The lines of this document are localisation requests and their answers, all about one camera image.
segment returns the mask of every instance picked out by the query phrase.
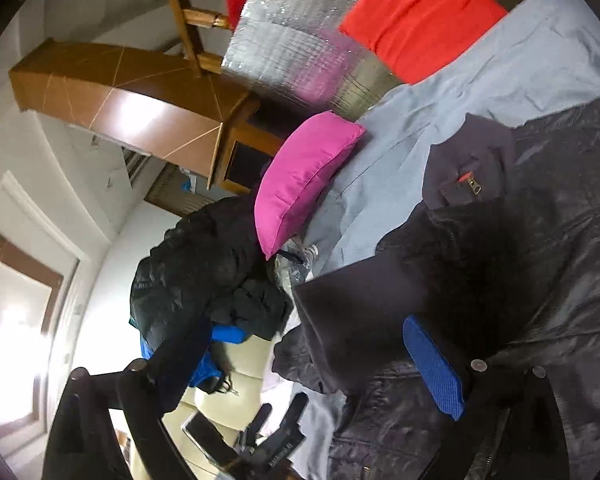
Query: light blue sheet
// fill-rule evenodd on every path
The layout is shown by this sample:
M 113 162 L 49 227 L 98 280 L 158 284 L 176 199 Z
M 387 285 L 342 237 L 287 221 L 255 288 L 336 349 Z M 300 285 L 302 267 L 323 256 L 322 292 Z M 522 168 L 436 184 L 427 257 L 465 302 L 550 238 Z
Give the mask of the light blue sheet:
M 374 254 L 422 199 L 429 147 L 466 113 L 509 126 L 600 97 L 600 22 L 583 0 L 525 0 L 455 62 L 389 92 L 332 180 L 304 241 L 315 276 Z

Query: pink pillow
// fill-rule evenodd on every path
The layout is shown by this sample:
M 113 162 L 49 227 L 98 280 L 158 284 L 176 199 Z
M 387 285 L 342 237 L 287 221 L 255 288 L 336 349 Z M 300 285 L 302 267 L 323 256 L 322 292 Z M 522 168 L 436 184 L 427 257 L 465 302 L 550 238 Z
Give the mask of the pink pillow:
M 365 129 L 332 112 L 307 119 L 276 154 L 256 197 L 255 221 L 267 260 L 298 232 Z

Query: blue object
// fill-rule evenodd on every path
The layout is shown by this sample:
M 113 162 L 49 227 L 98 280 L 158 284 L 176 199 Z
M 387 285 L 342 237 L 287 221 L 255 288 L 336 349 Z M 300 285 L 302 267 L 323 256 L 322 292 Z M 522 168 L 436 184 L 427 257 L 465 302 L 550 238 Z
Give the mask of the blue object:
M 211 341 L 240 344 L 245 339 L 247 339 L 246 332 L 237 326 L 225 326 L 218 324 L 213 326 Z M 144 340 L 142 335 L 140 336 L 140 353 L 144 359 L 149 359 L 154 354 L 154 351 L 151 350 L 151 347 Z M 205 381 L 211 377 L 220 378 L 222 377 L 222 372 L 218 369 L 218 366 L 211 357 L 209 350 L 207 350 L 196 366 L 196 369 L 191 377 L 191 381 L 189 382 L 189 386 L 195 388 L 202 381 Z
M 402 340 L 440 411 L 458 420 L 464 412 L 462 381 L 416 316 L 404 320 Z

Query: foil mat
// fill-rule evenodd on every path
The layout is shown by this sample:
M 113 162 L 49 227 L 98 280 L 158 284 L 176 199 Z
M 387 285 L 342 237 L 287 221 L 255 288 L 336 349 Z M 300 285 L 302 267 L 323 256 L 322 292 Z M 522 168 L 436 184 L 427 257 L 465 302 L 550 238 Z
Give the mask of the foil mat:
M 391 88 L 388 68 L 338 31 L 357 0 L 247 0 L 222 72 L 300 112 L 356 120 Z

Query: black puffer jacket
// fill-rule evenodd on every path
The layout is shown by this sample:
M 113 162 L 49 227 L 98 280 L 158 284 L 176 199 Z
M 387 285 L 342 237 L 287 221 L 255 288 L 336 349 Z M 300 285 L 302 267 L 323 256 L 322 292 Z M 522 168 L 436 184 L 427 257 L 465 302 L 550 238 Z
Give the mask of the black puffer jacket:
M 168 230 L 138 265 L 130 302 L 152 349 L 202 315 L 271 339 L 288 298 L 267 277 L 253 197 L 222 199 Z
M 600 99 L 513 136 L 503 196 L 417 208 L 380 249 L 445 267 L 450 287 L 472 299 L 467 317 L 484 327 L 490 363 L 546 368 L 571 477 L 589 480 L 600 469 Z M 409 362 L 387 366 L 350 396 L 332 478 L 415 479 L 445 432 L 449 421 Z

